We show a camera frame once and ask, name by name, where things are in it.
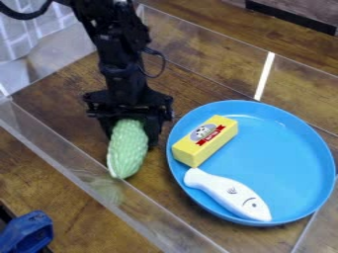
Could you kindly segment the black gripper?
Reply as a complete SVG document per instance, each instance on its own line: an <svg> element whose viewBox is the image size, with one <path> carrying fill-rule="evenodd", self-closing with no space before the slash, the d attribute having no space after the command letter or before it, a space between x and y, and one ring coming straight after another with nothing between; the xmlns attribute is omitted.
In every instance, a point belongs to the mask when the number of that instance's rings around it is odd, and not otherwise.
<svg viewBox="0 0 338 253"><path fill-rule="evenodd" d="M155 91L147 83L147 75L138 63L125 68L99 63L107 89L86 93L87 114L98 118L107 138L111 138L117 120L113 118L145 118L149 146L159 143L162 131L159 121L173 119L173 97Z"/></svg>

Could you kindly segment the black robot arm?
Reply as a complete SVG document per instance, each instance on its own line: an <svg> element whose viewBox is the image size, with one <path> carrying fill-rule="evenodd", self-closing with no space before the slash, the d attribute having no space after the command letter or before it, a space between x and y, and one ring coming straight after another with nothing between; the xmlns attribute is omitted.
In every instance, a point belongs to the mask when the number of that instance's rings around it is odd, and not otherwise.
<svg viewBox="0 0 338 253"><path fill-rule="evenodd" d="M143 54L150 29L137 15L133 0L69 0L70 8L97 46L99 71L107 88L83 95L87 114L99 120L106 133L123 120L142 123L149 145L159 143L166 121L173 119L173 96L149 86Z"/></svg>

